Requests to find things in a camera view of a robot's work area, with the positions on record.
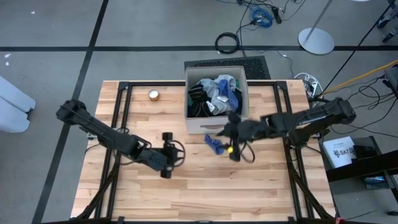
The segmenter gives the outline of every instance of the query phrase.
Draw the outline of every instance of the butcher block tabletop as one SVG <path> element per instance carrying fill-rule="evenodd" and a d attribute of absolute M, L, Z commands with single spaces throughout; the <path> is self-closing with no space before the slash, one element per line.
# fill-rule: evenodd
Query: butcher block tabletop
<path fill-rule="evenodd" d="M 286 82 L 293 113 L 307 110 L 308 101 L 302 81 Z M 104 81 L 99 94 L 95 117 L 108 125 L 111 125 L 113 117 L 118 84 L 119 81 Z M 158 101 L 148 98 L 149 90 L 159 91 Z M 251 119 L 277 112 L 271 86 L 249 86 L 248 91 Z M 116 127 L 121 125 L 126 92 L 123 92 Z M 153 147 L 162 147 L 162 133 L 173 132 L 174 139 L 185 146 L 186 159 L 181 167 L 172 172 L 171 179 L 161 178 L 159 172 L 142 164 L 121 166 L 113 220 L 119 216 L 125 217 L 125 220 L 144 221 L 287 221 L 287 217 L 295 217 L 282 139 L 252 143 L 256 153 L 253 164 L 233 162 L 227 152 L 218 156 L 205 144 L 204 135 L 187 134 L 184 93 L 184 86 L 132 88 L 127 119 L 130 133 L 151 142 Z M 286 110 L 282 91 L 280 97 L 283 110 Z M 97 143 L 89 141 L 87 147 Z M 319 150 L 318 141 L 314 139 L 308 145 Z M 106 149 L 102 146 L 95 146 L 86 153 L 71 217 L 79 215 L 98 191 L 105 154 Z M 302 157 L 308 188 L 326 211 L 334 216 L 335 209 L 321 155 L 303 148 Z M 129 160 L 123 157 L 122 162 Z M 306 217 L 303 194 L 297 188 L 302 213 Z M 104 196 L 103 217 L 108 198 L 109 189 Z"/>

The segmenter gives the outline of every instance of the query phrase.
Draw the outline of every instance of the floor mat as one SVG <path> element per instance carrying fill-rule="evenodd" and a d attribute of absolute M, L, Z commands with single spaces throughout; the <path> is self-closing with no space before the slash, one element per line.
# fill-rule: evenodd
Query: floor mat
<path fill-rule="evenodd" d="M 270 80 L 266 58 L 264 56 L 199 60 L 184 62 L 187 67 L 243 66 L 247 80 Z"/>

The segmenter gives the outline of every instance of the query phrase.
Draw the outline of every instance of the yellow object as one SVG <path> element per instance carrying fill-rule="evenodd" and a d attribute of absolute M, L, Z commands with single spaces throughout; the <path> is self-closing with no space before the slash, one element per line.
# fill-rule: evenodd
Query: yellow object
<path fill-rule="evenodd" d="M 395 61 L 393 61 L 393 62 L 391 62 L 391 63 L 389 63 L 389 64 L 387 64 L 387 65 L 385 65 L 385 66 L 381 66 L 381 67 L 379 67 L 379 68 L 377 68 L 377 69 L 375 69 L 375 70 L 371 70 L 371 71 L 368 72 L 368 73 L 365 73 L 365 74 L 363 74 L 363 75 L 360 75 L 360 76 L 358 76 L 358 77 L 355 77 L 355 78 L 353 78 L 353 79 L 350 79 L 350 80 L 348 80 L 347 82 L 344 82 L 344 83 L 342 83 L 342 84 L 340 84 L 340 85 L 337 85 L 337 86 L 335 86 L 335 87 L 333 87 L 333 88 L 331 88 L 331 89 L 329 89 L 329 90 L 324 91 L 324 92 L 322 93 L 322 95 L 325 95 L 325 94 L 328 94 L 328 93 L 330 93 L 330 92 L 332 92 L 332 91 L 334 91 L 334 90 L 340 89 L 341 87 L 343 87 L 343 86 L 345 86 L 345 85 L 348 85 L 348 84 L 350 84 L 350 83 L 352 83 L 352 82 L 355 82 L 356 80 L 360 80 L 360 79 L 362 79 L 362 78 L 365 78 L 365 77 L 367 77 L 367 76 L 370 76 L 370 75 L 372 75 L 372 74 L 375 73 L 375 72 L 379 72 L 379 71 L 381 71 L 381 70 L 383 70 L 383 69 L 386 69 L 386 68 L 388 68 L 388 67 L 391 67 L 391 66 L 393 66 L 393 65 L 395 65 L 395 64 L 397 64 L 397 63 L 398 63 L 398 60 L 395 60 Z"/>

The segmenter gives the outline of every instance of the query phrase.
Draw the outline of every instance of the open cardboard box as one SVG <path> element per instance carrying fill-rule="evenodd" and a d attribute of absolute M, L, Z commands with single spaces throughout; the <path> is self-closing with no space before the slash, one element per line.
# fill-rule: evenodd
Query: open cardboard box
<path fill-rule="evenodd" d="M 242 120 L 249 117 L 249 95 L 246 74 L 242 66 L 225 67 L 191 67 L 185 70 L 185 122 L 188 134 L 216 134 L 223 130 L 228 122 L 227 116 L 209 118 L 188 118 L 188 90 L 196 85 L 202 78 L 216 79 L 219 75 L 231 75 L 239 81 L 239 90 L 242 92 Z"/>

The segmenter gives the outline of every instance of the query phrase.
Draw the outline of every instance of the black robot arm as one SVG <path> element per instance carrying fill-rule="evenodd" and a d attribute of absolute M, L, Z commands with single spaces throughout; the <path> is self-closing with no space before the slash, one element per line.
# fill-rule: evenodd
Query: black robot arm
<path fill-rule="evenodd" d="M 350 103 L 341 98 L 298 113 L 277 113 L 261 117 L 260 121 L 241 121 L 236 114 L 228 116 L 229 122 L 219 136 L 231 138 L 231 142 L 253 142 L 260 139 L 289 137 L 290 145 L 302 147 L 310 136 L 325 130 L 332 124 L 349 124 L 356 115 Z M 232 160 L 240 161 L 239 146 L 233 144 Z"/>
<path fill-rule="evenodd" d="M 57 111 L 57 118 L 70 125 L 80 125 L 85 132 L 97 135 L 102 146 L 116 149 L 134 162 L 162 171 L 164 178 L 170 178 L 171 170 L 180 166 L 185 158 L 185 151 L 172 144 L 172 133 L 163 133 L 163 148 L 152 148 L 150 142 L 133 134 L 120 133 L 92 117 L 84 103 L 78 100 L 66 101 Z M 183 152 L 183 156 L 178 157 L 178 152 Z"/>

